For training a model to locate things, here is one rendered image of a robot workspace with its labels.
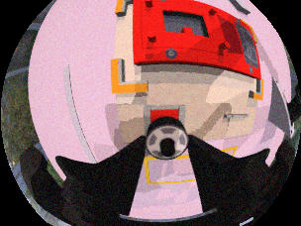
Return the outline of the yellow rectangular outline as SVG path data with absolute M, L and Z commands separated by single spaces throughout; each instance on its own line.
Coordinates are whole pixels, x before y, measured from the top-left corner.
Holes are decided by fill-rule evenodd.
M 238 146 L 235 146 L 234 148 L 228 148 L 225 150 L 221 150 L 221 152 L 228 152 L 229 150 L 234 149 L 233 156 L 235 155 L 235 152 L 237 151 Z M 177 157 L 175 158 L 178 160 L 178 158 L 189 158 L 189 156 L 183 156 L 183 157 Z M 172 184 L 172 183 L 182 183 L 182 181 L 152 181 L 150 178 L 150 165 L 148 165 L 148 160 L 158 160 L 158 158 L 154 157 L 145 157 L 144 158 L 144 164 L 146 164 L 146 176 L 147 176 L 147 184 Z M 190 179 L 191 181 L 194 181 L 195 179 Z M 190 181 L 190 180 L 183 180 L 183 181 Z

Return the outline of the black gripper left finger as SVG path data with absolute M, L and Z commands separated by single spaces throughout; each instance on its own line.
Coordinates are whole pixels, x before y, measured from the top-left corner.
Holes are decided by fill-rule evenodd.
M 124 146 L 120 152 L 112 154 L 112 157 L 99 164 L 88 164 L 61 156 L 56 156 L 55 161 L 66 177 L 102 192 L 119 209 L 120 215 L 130 216 L 146 157 L 146 139 L 146 136 L 138 137 L 127 148 Z

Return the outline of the black and grey wheel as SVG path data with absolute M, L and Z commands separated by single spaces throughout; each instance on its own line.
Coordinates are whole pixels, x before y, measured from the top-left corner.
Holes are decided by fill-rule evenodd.
M 189 137 L 187 137 L 186 129 L 183 128 L 182 122 L 177 118 L 170 116 L 155 118 L 150 122 L 147 132 L 146 148 L 148 153 L 159 160 L 175 160 L 189 148 Z M 174 156 L 164 157 L 161 153 L 160 141 L 166 140 L 166 138 L 174 140 Z

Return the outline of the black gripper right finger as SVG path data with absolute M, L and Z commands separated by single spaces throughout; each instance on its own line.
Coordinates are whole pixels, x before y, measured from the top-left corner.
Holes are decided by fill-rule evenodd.
M 189 137 L 187 153 L 197 180 L 202 212 L 217 208 L 215 204 L 239 183 L 246 172 L 265 162 L 270 152 L 270 149 L 266 148 L 256 154 L 253 153 L 252 156 L 237 158 L 206 144 L 193 134 L 187 134 L 187 137 Z

